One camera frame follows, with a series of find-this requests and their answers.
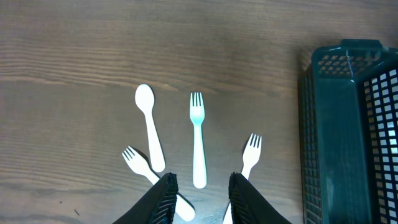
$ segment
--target basket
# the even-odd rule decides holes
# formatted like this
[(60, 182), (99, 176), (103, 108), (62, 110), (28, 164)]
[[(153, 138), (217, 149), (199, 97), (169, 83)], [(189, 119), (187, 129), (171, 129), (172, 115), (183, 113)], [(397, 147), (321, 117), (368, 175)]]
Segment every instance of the basket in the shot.
[(305, 223), (397, 223), (398, 50), (342, 40), (299, 79)]

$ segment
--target basket handle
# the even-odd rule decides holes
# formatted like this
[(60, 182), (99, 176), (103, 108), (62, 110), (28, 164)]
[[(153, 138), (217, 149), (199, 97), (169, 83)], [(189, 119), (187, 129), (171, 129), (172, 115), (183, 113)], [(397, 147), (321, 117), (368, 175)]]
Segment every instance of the basket handle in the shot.
[(341, 41), (341, 47), (350, 49), (382, 49), (383, 45), (379, 40), (344, 39)]

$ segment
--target fork head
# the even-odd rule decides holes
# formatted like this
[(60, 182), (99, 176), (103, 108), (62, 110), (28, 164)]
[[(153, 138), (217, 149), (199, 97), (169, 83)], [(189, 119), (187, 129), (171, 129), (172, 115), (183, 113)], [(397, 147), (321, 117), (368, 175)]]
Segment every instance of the fork head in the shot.
[(148, 162), (131, 146), (128, 146), (122, 155), (130, 169), (136, 174), (144, 175), (150, 170)]
[(202, 124), (205, 119), (205, 105), (203, 104), (203, 98), (200, 92), (191, 93), (189, 116), (194, 125)]
[(260, 159), (262, 136), (251, 134), (243, 152), (243, 164), (253, 167)]

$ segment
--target plastic spoon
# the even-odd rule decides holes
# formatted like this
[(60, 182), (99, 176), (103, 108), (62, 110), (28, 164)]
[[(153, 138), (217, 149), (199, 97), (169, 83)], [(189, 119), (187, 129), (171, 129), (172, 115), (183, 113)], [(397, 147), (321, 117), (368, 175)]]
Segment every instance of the plastic spoon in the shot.
[(162, 172), (166, 166), (162, 146), (157, 135), (152, 109), (155, 104), (155, 96), (149, 85), (142, 84), (136, 91), (136, 104), (144, 113), (148, 131), (148, 145), (150, 164), (155, 172)]

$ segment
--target plastic fork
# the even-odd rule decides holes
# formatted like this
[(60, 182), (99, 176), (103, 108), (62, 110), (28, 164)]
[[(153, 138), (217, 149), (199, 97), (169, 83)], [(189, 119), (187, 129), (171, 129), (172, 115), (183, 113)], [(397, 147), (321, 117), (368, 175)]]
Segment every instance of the plastic fork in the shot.
[[(130, 169), (136, 174), (146, 176), (152, 184), (160, 179), (149, 167), (148, 162), (131, 146), (122, 153)], [(195, 209), (178, 193), (175, 212), (185, 221), (189, 222), (195, 217)]]
[(201, 124), (205, 119), (205, 106), (201, 93), (191, 93), (189, 115), (193, 124), (193, 185), (202, 189), (207, 184), (205, 150), (201, 135)]
[[(262, 137), (257, 134), (251, 134), (243, 152), (242, 175), (249, 180), (250, 170), (260, 159)], [(228, 204), (224, 216), (223, 224), (232, 224), (231, 203)]]

